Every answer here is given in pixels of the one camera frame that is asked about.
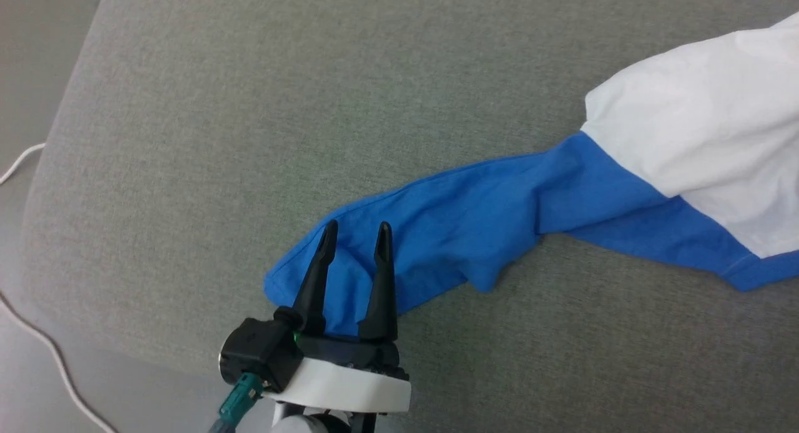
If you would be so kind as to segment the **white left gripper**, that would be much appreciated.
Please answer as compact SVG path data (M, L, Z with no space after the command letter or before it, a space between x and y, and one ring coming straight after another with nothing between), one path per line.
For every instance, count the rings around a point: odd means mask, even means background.
M291 307L280 306L274 320L306 334L297 338L303 360L283 391L267 390L266 398L285 404L362 413L408 411L412 387L400 366L396 273L390 223L378 229L376 271L358 338L313 337L325 334L323 315L328 269L336 254L338 222L331 220L303 277Z

